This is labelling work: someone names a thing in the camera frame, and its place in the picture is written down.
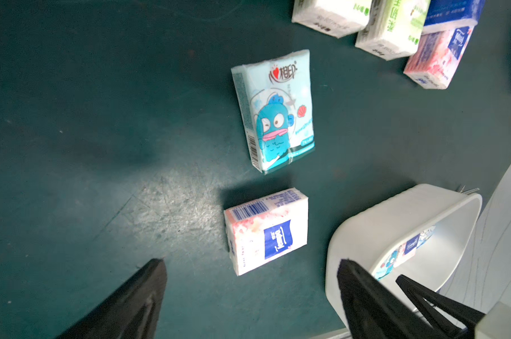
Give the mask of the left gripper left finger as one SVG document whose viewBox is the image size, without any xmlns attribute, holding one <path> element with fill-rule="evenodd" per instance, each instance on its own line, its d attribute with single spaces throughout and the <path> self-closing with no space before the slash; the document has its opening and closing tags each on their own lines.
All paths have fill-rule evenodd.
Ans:
<svg viewBox="0 0 511 339">
<path fill-rule="evenodd" d="M 58 337 L 154 338 L 166 285 L 166 265 L 153 258 Z"/>
</svg>

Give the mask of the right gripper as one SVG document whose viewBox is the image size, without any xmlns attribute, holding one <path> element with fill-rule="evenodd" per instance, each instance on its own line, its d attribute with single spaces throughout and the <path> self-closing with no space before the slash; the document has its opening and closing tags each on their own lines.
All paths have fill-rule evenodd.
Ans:
<svg viewBox="0 0 511 339">
<path fill-rule="evenodd" d="M 448 338 L 511 339 L 511 307 L 502 302 L 485 315 L 405 275 L 400 275 L 396 284 L 429 324 Z"/>
</svg>

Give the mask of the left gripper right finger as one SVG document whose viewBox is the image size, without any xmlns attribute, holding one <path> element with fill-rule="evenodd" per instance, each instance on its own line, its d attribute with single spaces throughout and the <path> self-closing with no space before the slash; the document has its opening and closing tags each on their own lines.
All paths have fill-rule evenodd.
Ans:
<svg viewBox="0 0 511 339">
<path fill-rule="evenodd" d="M 444 338 L 355 261 L 337 271 L 347 327 L 353 338 Z"/>
</svg>

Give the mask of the light blue tissue pack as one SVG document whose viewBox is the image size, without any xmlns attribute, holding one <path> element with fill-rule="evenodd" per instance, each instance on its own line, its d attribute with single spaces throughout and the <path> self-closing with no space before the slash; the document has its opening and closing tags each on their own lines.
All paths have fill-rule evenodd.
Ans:
<svg viewBox="0 0 511 339">
<path fill-rule="evenodd" d="M 421 247 L 431 238 L 435 229 L 436 226 L 433 225 L 419 234 L 418 247 Z"/>
</svg>

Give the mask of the white plastic storage box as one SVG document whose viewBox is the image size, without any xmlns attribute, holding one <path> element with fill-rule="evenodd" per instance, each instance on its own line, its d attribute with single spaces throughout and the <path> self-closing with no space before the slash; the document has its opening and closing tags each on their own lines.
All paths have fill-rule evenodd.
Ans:
<svg viewBox="0 0 511 339">
<path fill-rule="evenodd" d="M 379 281 L 414 310 L 396 279 L 405 275 L 432 291 L 441 289 L 463 257 L 482 203 L 477 193 L 418 184 L 344 221 L 330 240 L 326 265 L 326 297 L 340 320 L 347 320 L 337 279 L 341 260 L 353 260 L 376 275 L 385 268 L 387 258 L 402 254 L 409 240 L 432 229 L 412 258 Z"/>
</svg>

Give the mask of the pink Tempo pack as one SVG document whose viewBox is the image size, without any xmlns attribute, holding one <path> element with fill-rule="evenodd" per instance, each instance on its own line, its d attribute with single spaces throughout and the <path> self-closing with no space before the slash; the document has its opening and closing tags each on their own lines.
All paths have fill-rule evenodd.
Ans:
<svg viewBox="0 0 511 339">
<path fill-rule="evenodd" d="M 286 189 L 229 208 L 224 220 L 234 272 L 244 275 L 307 245 L 309 198 Z"/>
<path fill-rule="evenodd" d="M 405 244 L 405 251 L 404 251 L 404 260 L 409 260 L 416 254 L 416 249 L 418 248 L 420 234 L 417 234 L 416 236 L 412 237 L 410 240 L 408 240 Z"/>
<path fill-rule="evenodd" d="M 465 26 L 421 36 L 403 74 L 425 89 L 445 90 L 460 64 L 474 27 Z"/>
</svg>

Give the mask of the teal cartoon tissue pack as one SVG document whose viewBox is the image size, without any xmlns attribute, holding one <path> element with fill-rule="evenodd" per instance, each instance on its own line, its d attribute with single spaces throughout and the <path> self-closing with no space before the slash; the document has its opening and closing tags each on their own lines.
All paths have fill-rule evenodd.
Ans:
<svg viewBox="0 0 511 339">
<path fill-rule="evenodd" d="M 231 73 L 255 169 L 266 175 L 315 148 L 309 50 Z"/>
</svg>

